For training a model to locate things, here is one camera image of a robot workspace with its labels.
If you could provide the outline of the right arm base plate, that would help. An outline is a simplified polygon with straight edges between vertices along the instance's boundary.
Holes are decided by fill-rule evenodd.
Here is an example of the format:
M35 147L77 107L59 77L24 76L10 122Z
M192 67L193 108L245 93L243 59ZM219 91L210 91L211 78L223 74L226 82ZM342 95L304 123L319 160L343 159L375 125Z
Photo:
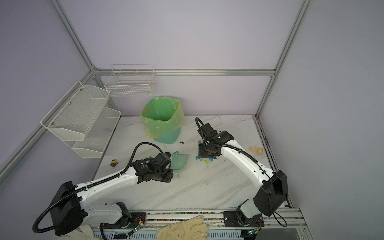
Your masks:
M225 227L264 227L264 219L261 214L247 218L240 211L224 211Z

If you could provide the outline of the green plastic dustpan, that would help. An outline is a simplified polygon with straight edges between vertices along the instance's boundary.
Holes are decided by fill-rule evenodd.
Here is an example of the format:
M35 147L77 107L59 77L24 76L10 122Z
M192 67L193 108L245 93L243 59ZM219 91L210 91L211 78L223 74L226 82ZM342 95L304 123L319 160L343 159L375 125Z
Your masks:
M172 160L172 165L171 169L173 170L174 173L181 173L184 171L187 160L189 159L189 155L184 155L184 154L172 154L171 160Z

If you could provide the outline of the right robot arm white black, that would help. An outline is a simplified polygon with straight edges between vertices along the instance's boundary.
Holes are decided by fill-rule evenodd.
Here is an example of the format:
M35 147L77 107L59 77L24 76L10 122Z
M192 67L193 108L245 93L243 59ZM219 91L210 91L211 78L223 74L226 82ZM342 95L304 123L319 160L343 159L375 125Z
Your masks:
M255 185L256 195L237 208L240 221L246 221L256 215L270 217L288 199L288 179L283 171L274 171L259 163L247 153L227 131L216 131L195 118L198 133L202 138L199 144L201 158L225 157L235 164Z

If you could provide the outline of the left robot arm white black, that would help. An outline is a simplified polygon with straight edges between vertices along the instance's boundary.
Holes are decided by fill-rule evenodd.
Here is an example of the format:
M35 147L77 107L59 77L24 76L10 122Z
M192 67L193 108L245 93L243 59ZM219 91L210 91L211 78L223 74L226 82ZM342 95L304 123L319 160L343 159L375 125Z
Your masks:
M55 234L63 236L80 226L93 224L104 224L110 229L135 228L139 221L145 219L145 214L131 215L123 202L104 205L96 205L96 202L114 192L142 182L169 183L173 178L171 165L171 154L159 153L154 158L133 162L123 174L116 172L78 186L74 186L72 182L62 184L52 200L53 203L82 187L85 190L62 201L51 210Z

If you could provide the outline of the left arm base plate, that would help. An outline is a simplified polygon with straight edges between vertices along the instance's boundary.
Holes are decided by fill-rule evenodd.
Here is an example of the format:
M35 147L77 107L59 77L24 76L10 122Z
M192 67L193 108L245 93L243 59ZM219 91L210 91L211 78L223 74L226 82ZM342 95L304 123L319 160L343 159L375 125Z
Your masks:
M103 224L104 229L133 229L140 221L144 222L147 214L145 212L123 212L122 217L114 224Z

